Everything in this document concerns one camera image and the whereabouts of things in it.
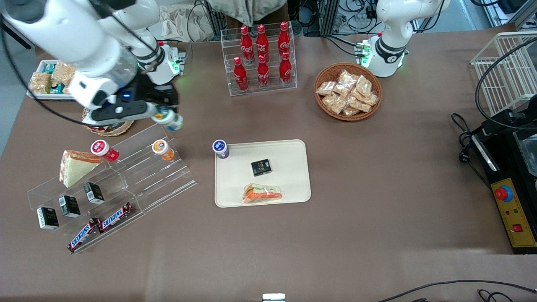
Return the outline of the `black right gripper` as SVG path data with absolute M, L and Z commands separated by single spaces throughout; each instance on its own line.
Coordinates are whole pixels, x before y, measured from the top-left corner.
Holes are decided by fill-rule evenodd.
M 136 75 L 115 95 L 121 102 L 146 101 L 154 103 L 158 111 L 171 109 L 176 114 L 180 105 L 179 94 L 172 82 L 155 84 L 148 75 Z

